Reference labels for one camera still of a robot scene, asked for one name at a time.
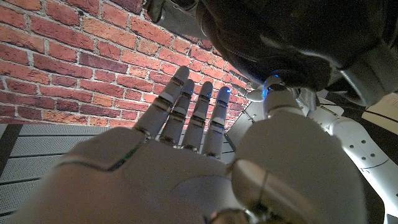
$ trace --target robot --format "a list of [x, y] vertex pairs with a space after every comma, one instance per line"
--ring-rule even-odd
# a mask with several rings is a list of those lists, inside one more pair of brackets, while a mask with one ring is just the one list
[[397, 221], [397, 165], [337, 106], [303, 114], [277, 72], [262, 84], [265, 120], [245, 133], [232, 163], [219, 161], [226, 87], [203, 150], [211, 83], [203, 85], [177, 148], [193, 90], [188, 75], [180, 67], [132, 129], [113, 128], [77, 144], [12, 223], [362, 224], [361, 174], [385, 203], [384, 223]]

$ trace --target blue led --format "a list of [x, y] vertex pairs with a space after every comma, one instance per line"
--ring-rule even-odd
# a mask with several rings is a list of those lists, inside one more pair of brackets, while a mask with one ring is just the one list
[[263, 100], [266, 99], [266, 90], [265, 90], [264, 86], [262, 86], [262, 99]]

